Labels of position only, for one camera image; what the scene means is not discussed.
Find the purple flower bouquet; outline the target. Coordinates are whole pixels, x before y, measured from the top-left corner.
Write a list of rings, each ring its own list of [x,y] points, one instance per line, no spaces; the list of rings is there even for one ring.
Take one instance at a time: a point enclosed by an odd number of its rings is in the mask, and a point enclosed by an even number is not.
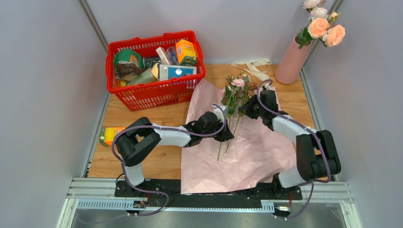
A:
[[[228,128],[235,136],[241,114],[239,108],[245,105],[256,93],[257,84],[252,82],[251,77],[243,71],[236,75],[227,76],[228,84],[222,89],[221,103],[228,107],[226,118]]]

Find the pink flower stem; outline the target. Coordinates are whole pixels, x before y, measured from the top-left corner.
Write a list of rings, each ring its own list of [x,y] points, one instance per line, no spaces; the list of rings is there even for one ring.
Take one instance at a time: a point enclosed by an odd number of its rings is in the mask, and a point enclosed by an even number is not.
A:
[[[310,16],[308,19],[308,24],[303,27],[300,32],[296,36],[296,42],[300,45],[299,48],[302,46],[308,45],[310,41],[314,39],[311,38],[307,31],[307,26],[310,23],[310,19],[312,18],[327,18],[328,10],[323,8],[323,5],[326,3],[325,0],[305,0],[303,3],[303,9],[309,12]]]

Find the pink cylindrical vase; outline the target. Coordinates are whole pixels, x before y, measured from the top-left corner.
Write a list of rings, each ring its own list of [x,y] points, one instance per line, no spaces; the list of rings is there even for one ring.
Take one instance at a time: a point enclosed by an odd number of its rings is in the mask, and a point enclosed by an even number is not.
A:
[[[299,72],[308,57],[312,41],[310,41],[308,45],[302,46],[302,48],[299,48],[299,46],[300,45],[296,42],[296,38],[290,42],[290,45],[275,71],[275,78],[278,82],[290,85],[299,78]]]

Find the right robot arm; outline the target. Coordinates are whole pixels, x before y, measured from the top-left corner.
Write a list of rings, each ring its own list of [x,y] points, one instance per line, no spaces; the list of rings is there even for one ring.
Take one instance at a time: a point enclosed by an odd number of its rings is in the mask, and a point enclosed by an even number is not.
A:
[[[241,106],[239,112],[251,119],[261,118],[265,126],[296,145],[296,165],[275,175],[276,182],[271,185],[274,197],[283,199],[290,193],[291,187],[341,172],[341,162],[331,132],[311,129],[279,110],[274,91],[260,91],[259,95],[254,95]]]

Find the cream ribbon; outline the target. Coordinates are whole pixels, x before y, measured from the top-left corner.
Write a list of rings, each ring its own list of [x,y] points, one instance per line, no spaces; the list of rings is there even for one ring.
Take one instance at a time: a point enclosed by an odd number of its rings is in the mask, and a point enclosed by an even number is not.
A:
[[[270,66],[272,65],[272,62],[268,58],[251,60],[251,61],[232,61],[230,65],[255,76],[260,81],[270,79],[270,76],[267,73],[269,71]],[[266,67],[266,69],[259,70],[258,67]]]

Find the peach rose flower stem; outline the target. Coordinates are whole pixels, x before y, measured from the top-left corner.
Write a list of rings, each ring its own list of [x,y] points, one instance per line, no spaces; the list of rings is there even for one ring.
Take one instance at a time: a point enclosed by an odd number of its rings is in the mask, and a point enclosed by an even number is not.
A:
[[[325,47],[339,45],[345,37],[345,28],[337,25],[340,13],[332,12],[327,18],[312,18],[307,26],[311,38],[320,40]]]

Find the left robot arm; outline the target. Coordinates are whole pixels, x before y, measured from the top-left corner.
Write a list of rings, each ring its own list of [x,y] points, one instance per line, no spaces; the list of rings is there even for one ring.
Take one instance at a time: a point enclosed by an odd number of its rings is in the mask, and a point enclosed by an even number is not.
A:
[[[224,116],[217,110],[207,111],[197,120],[179,127],[161,126],[142,117],[114,137],[111,149],[122,165],[127,191],[139,197],[145,191],[142,162],[155,147],[193,147],[204,138],[218,142],[234,139]]]

